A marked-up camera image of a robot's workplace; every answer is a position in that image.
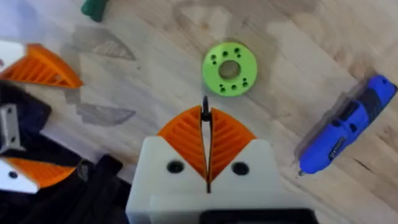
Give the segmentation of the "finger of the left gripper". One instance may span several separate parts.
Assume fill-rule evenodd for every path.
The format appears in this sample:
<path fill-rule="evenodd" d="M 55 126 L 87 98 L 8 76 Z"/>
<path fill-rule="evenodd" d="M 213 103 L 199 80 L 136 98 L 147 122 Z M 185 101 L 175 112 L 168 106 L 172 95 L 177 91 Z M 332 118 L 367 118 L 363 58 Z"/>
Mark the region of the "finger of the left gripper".
<path fill-rule="evenodd" d="M 1 41 L 1 79 L 63 88 L 83 86 L 77 73 L 43 45 L 10 40 Z"/>
<path fill-rule="evenodd" d="M 1 158 L 1 190 L 36 194 L 69 177 L 77 166 L 61 166 L 15 157 Z"/>

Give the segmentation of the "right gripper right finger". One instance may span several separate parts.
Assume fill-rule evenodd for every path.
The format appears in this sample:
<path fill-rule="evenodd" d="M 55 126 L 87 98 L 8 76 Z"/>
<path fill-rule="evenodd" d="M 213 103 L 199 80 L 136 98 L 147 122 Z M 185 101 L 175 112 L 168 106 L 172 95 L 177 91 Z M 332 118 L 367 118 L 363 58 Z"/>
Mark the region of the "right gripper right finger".
<path fill-rule="evenodd" d="M 228 188 L 243 191 L 280 190 L 270 144 L 258 139 L 231 115 L 211 109 L 208 192 Z"/>

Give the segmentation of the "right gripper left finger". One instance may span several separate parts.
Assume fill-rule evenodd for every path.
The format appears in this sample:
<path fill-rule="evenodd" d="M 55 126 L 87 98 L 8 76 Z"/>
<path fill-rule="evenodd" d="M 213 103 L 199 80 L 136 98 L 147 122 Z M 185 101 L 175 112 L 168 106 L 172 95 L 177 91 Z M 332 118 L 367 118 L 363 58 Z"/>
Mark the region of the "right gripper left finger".
<path fill-rule="evenodd" d="M 201 106 L 145 138 L 126 205 L 130 223 L 195 223 L 194 201 L 206 194 Z"/>

